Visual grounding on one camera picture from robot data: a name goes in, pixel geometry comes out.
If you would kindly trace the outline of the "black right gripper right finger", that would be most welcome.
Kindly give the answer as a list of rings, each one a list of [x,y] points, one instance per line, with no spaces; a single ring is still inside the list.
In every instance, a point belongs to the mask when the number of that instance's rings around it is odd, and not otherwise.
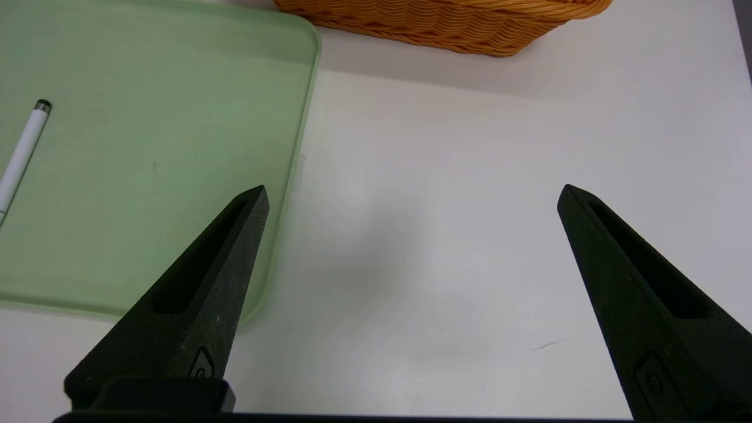
[[[632,418],[749,422],[750,333],[595,195],[557,212]]]

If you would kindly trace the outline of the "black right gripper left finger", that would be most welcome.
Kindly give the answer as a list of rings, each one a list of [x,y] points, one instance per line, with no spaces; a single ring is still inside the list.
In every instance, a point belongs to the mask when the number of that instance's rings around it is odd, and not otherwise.
[[[229,412],[223,375],[269,213],[236,196],[64,380],[75,412]]]

